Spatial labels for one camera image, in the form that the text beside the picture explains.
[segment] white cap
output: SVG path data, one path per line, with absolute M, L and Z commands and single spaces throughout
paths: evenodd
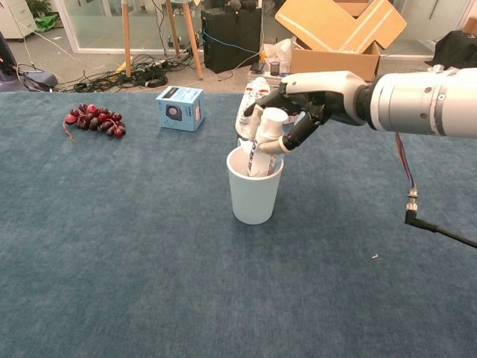
M 282 126 L 288 119 L 288 114 L 284 110 L 274 107 L 267 107 L 262 114 L 260 127 L 270 136 L 276 138 L 282 135 Z

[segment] black speaker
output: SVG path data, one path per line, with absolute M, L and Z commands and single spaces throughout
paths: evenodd
M 182 121 L 182 110 L 177 106 L 168 104 L 165 106 L 165 114 L 174 121 Z
M 226 13 L 215 8 L 202 10 L 201 17 L 206 68 L 215 73 L 234 69 L 254 52 L 260 51 L 262 9 Z M 251 57 L 241 66 L 250 65 L 258 59 L 259 55 Z

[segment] white paper cup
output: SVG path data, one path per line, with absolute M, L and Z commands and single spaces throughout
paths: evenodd
M 272 175 L 247 176 L 248 156 L 242 147 L 227 156 L 233 214 L 245 224 L 261 224 L 271 217 L 282 176 L 283 160 Z

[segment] wooden tripod leg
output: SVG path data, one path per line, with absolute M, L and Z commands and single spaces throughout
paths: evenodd
M 187 0 L 186 2 L 183 2 L 182 6 L 184 9 L 184 16 L 186 18 L 187 32 L 189 32 L 189 39 L 191 40 L 192 53 L 194 54 L 197 76 L 201 80 L 203 77 L 202 68 L 200 67 L 199 51 L 197 48 L 197 43 L 195 42 L 194 26 L 192 26 L 191 8 L 189 7 L 189 3 L 187 2 Z
M 131 44 L 129 35 L 129 8 L 127 0 L 122 0 L 122 26 L 124 29 L 124 51 L 126 53 L 126 76 L 131 77 Z
M 172 12 L 171 0 L 165 0 L 165 6 L 167 7 L 169 23 L 171 24 L 172 42 L 174 43 L 176 54 L 179 54 L 179 41 L 177 41 L 176 23 L 174 21 L 174 13 Z

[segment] blue carton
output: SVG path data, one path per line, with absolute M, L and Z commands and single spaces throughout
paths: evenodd
M 194 132 L 206 118 L 201 89 L 169 86 L 156 100 L 161 127 Z

